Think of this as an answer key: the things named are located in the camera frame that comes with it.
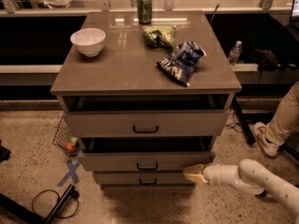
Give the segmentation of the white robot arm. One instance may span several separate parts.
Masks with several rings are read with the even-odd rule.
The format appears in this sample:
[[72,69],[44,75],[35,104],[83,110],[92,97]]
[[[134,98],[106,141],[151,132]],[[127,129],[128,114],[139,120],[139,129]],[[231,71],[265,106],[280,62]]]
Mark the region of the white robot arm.
[[271,173],[259,162],[244,159],[238,165],[195,164],[183,171],[184,176],[197,184],[229,186],[239,192],[260,195],[265,191],[296,215],[299,224],[299,188]]

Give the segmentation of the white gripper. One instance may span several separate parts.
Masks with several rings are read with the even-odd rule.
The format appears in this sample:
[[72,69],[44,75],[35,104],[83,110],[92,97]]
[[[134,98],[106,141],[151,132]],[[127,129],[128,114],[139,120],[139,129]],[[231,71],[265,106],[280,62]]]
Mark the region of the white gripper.
[[221,185],[221,166],[219,164],[195,164],[183,171],[184,176],[197,184],[208,183],[211,186]]

